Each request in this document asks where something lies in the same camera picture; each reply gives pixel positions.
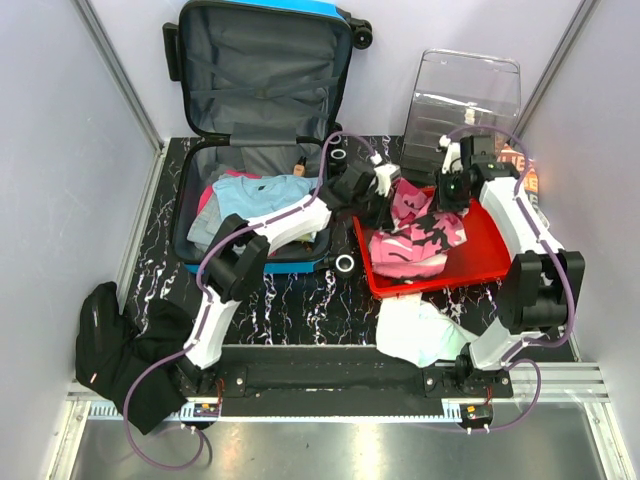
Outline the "pink camouflage garment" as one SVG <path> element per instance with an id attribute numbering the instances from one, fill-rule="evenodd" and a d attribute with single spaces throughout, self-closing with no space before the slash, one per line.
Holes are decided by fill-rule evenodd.
<path id="1" fill-rule="evenodd" d="M 432 208 L 434 196 L 399 180 L 390 208 L 393 230 L 376 231 L 369 241 L 374 273 L 392 279 L 440 274 L 450 251 L 467 240 L 459 215 Z"/>

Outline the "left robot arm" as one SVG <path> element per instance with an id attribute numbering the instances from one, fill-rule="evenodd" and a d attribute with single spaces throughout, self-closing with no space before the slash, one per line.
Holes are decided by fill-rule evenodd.
<path id="1" fill-rule="evenodd" d="M 277 210 L 248 219 L 227 216 L 196 271 L 202 300 L 178 362 L 181 384 L 196 396 L 214 388 L 214 368 L 231 320 L 258 288 L 273 252 L 324 230 L 336 213 L 354 213 L 379 225 L 399 176 L 399 167 L 392 163 L 353 163 L 340 176 L 318 182 Z"/>

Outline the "red plastic tray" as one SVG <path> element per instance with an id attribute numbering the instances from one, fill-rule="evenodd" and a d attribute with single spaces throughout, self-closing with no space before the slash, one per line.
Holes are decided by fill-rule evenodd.
<path id="1" fill-rule="evenodd" d="M 433 187 L 420 188 L 435 198 Z M 369 241 L 376 231 L 364 227 L 357 217 L 353 219 L 354 232 L 360 247 L 366 279 L 371 293 L 377 298 L 388 298 L 444 288 L 472 286 L 493 282 L 505 277 L 510 265 L 505 242 L 488 212 L 473 200 L 461 217 L 467 240 L 452 249 L 444 270 L 430 278 L 392 279 L 373 272 L 369 254 Z"/>

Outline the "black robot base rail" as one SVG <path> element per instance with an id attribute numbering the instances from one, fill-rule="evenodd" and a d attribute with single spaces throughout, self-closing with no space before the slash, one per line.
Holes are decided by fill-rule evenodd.
<path id="1" fill-rule="evenodd" d="M 442 418 L 446 400 L 513 395 L 504 370 L 474 371 L 467 360 L 419 368 L 371 346 L 226 345 L 214 366 L 182 360 L 179 370 L 188 395 L 220 393 L 227 417 Z"/>

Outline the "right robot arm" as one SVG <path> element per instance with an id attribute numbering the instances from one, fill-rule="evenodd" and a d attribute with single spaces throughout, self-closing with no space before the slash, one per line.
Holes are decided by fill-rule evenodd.
<path id="1" fill-rule="evenodd" d="M 470 397 L 505 380 L 521 350 L 567 342 L 585 270 L 583 255 L 565 249 L 540 220 L 523 187 L 526 175 L 498 161 L 494 147 L 489 135 L 443 135 L 438 146 L 444 155 L 436 174 L 438 209 L 458 213 L 478 202 L 511 258 L 496 319 L 461 349 L 448 381 Z"/>

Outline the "blue hard-shell suitcase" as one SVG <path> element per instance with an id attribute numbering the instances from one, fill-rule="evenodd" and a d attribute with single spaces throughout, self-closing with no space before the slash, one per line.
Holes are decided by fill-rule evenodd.
<path id="1" fill-rule="evenodd" d="M 354 50 L 370 22 L 321 1 L 190 1 L 163 27 L 170 78 L 182 90 L 196 142 L 187 151 L 170 246 L 195 272 L 203 247 L 188 237 L 205 189 L 229 170 L 328 175 L 322 145 L 338 125 Z"/>

